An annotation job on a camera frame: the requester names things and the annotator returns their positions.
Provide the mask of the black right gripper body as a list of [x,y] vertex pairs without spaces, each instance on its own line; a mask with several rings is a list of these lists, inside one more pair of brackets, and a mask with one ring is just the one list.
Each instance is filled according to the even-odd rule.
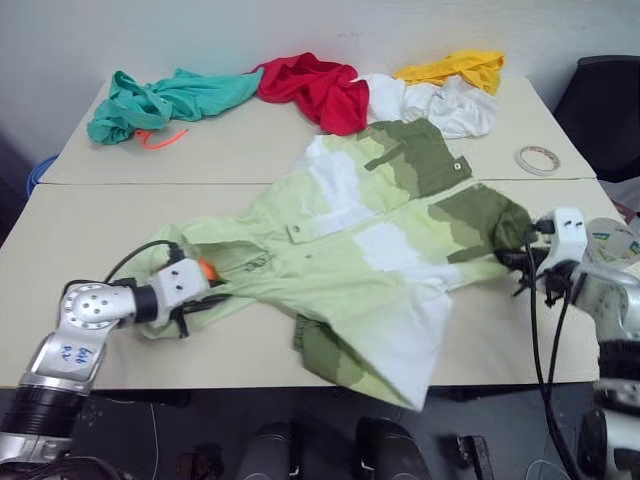
[[543,261],[549,256],[550,249],[548,247],[530,247],[525,250],[521,259],[517,262],[517,270],[521,273],[518,280],[519,288],[517,294],[520,295],[526,289],[530,289],[543,276],[539,273],[539,267]]

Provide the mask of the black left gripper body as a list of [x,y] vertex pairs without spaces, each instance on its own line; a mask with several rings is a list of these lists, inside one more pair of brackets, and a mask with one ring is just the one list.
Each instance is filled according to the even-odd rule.
[[185,339],[189,336],[189,329],[186,323],[186,315],[207,309],[212,298],[213,296],[209,295],[198,300],[190,300],[182,305],[175,307],[172,310],[172,321],[178,327],[179,339]]

